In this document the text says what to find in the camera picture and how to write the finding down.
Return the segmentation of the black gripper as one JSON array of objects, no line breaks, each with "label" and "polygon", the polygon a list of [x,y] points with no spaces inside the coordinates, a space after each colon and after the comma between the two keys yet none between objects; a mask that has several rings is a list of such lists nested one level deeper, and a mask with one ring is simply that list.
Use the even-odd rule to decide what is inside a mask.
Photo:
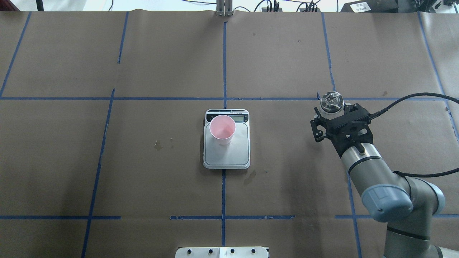
[{"label": "black gripper", "polygon": [[373,134],[369,128],[371,113],[360,104],[344,106],[344,115],[328,120],[314,107],[314,118],[310,121],[315,142],[330,139],[341,158],[349,148],[363,151],[363,144],[373,144]]}]

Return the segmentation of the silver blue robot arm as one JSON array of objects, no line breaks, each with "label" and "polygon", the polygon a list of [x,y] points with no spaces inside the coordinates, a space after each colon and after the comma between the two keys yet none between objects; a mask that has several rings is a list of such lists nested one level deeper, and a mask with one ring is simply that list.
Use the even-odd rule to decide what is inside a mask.
[{"label": "silver blue robot arm", "polygon": [[458,251],[431,243],[432,218],[446,204],[443,192],[419,175],[390,170],[374,146],[370,113],[359,104],[314,112],[315,141],[331,141],[369,215],[387,224],[382,257],[457,258]]}]

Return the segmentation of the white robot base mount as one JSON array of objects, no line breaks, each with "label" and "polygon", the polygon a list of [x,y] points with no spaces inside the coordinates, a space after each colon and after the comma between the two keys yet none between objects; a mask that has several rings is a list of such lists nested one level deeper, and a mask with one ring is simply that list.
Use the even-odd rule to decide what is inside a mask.
[{"label": "white robot base mount", "polygon": [[179,248],[176,258],[269,258],[269,248],[248,247],[188,247]]}]

